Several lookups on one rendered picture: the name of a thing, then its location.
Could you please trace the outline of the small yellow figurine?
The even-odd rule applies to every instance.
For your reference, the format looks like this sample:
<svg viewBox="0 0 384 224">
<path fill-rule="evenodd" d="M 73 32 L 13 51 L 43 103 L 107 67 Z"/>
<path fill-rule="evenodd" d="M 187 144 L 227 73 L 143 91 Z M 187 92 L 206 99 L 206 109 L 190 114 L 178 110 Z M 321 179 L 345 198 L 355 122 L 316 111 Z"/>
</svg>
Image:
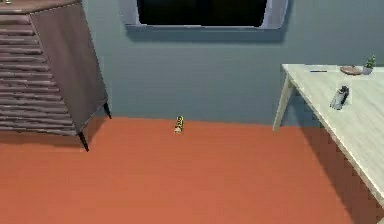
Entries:
<svg viewBox="0 0 384 224">
<path fill-rule="evenodd" d="M 183 131 L 183 127 L 184 127 L 184 117 L 178 116 L 176 118 L 176 125 L 174 127 L 174 132 L 177 134 L 180 134 Z"/>
</svg>

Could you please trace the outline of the brown chest of drawers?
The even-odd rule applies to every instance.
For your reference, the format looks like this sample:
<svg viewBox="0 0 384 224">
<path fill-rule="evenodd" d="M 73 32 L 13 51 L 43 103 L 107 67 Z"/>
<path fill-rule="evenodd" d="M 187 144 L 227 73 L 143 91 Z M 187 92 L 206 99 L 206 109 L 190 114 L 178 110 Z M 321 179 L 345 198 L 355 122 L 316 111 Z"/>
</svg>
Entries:
<svg viewBox="0 0 384 224">
<path fill-rule="evenodd" d="M 77 136 L 108 95 L 82 0 L 0 0 L 0 131 Z"/>
</svg>

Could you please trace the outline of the grey and black bottle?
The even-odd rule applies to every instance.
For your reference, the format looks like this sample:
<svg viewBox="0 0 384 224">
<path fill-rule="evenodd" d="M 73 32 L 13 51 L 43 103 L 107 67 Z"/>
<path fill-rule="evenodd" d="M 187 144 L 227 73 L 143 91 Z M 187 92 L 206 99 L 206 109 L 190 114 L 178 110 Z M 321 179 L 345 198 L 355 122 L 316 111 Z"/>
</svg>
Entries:
<svg viewBox="0 0 384 224">
<path fill-rule="evenodd" d="M 345 105 L 345 102 L 349 96 L 349 87 L 348 86 L 342 86 L 340 89 L 337 90 L 335 93 L 331 103 L 330 107 L 335 110 L 341 110 L 343 106 Z"/>
</svg>

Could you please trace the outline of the pale wooden table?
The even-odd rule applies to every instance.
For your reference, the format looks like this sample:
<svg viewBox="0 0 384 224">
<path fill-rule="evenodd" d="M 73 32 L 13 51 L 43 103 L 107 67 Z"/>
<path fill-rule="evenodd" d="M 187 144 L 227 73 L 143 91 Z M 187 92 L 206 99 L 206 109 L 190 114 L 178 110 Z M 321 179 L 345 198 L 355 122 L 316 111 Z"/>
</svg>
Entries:
<svg viewBox="0 0 384 224">
<path fill-rule="evenodd" d="M 285 80 L 273 122 L 278 130 L 297 90 L 384 209 L 384 67 L 351 76 L 337 65 L 283 64 Z M 310 70 L 327 70 L 311 73 Z M 330 103 L 342 86 L 349 96 L 341 110 Z"/>
</svg>

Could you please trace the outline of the brown flat dish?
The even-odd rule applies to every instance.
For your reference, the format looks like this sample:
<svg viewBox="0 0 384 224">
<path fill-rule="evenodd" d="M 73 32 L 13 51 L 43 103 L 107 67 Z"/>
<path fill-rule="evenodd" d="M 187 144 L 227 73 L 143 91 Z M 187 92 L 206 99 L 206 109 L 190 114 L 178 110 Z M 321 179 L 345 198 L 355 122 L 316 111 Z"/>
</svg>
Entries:
<svg viewBox="0 0 384 224">
<path fill-rule="evenodd" d="M 346 75 L 352 75 L 352 76 L 357 76 L 362 74 L 362 71 L 356 66 L 341 66 L 340 71 Z"/>
</svg>

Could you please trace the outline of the small green potted plant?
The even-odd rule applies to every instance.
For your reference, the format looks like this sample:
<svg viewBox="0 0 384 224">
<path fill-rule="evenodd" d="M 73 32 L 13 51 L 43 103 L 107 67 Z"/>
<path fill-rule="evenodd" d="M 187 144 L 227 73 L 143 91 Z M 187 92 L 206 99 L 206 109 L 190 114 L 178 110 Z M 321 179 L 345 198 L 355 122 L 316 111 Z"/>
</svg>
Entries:
<svg viewBox="0 0 384 224">
<path fill-rule="evenodd" d="M 363 66 L 362 74 L 369 75 L 373 71 L 375 64 L 376 64 L 376 57 L 372 55 L 370 58 L 367 59 L 366 64 Z"/>
</svg>

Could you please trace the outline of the dark window with pale frame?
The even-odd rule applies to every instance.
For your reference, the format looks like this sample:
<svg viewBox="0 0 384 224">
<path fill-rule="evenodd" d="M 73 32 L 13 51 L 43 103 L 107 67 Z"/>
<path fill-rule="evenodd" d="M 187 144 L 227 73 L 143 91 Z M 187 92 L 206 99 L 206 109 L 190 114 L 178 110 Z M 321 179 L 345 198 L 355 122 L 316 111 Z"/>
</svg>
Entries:
<svg viewBox="0 0 384 224">
<path fill-rule="evenodd" d="M 118 0 L 128 26 L 279 29 L 290 0 Z"/>
</svg>

